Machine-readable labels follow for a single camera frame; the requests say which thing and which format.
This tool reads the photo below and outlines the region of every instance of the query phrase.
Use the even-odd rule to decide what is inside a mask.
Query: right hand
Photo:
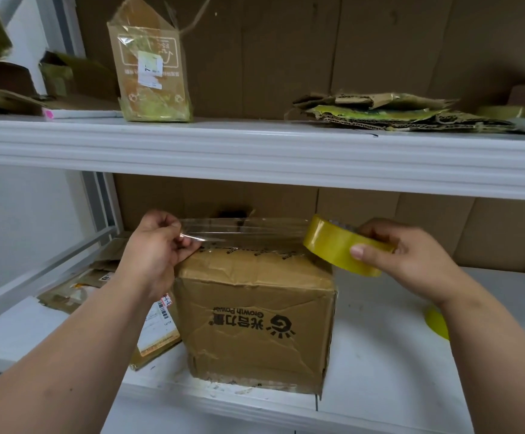
[[[449,257],[433,237],[418,227],[389,219],[371,219],[359,233],[395,245],[393,254],[366,245],[351,247],[351,255],[388,273],[409,291],[436,305],[473,294],[477,284]]]

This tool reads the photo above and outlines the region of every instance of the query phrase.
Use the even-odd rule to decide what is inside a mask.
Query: forearm
[[[525,433],[525,332],[480,285],[441,305],[476,434]]]
[[[133,288],[108,283],[0,377],[0,432],[101,430],[151,305]]]

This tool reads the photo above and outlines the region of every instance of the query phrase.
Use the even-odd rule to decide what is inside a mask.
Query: barcode
[[[160,307],[160,312],[162,313],[162,316],[164,317],[164,319],[166,319],[166,320],[170,319],[170,316],[168,315],[168,311],[164,307],[164,304],[162,303],[162,300],[158,301],[157,305]]]

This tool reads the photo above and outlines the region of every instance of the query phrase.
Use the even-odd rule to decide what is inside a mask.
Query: human hand
[[[181,238],[181,224],[170,213],[150,210],[132,233],[115,279],[161,299],[174,282],[174,266],[200,248],[199,241]]]
[[[433,237],[418,227],[389,219],[371,219],[359,233],[396,246],[393,254],[366,245],[351,247],[351,255],[388,273],[409,291],[440,305],[481,290]]]

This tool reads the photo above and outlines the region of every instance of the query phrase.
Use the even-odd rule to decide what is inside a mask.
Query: fingernail
[[[350,249],[351,256],[358,260],[363,257],[363,251],[365,251],[365,245],[361,244],[353,245]]]

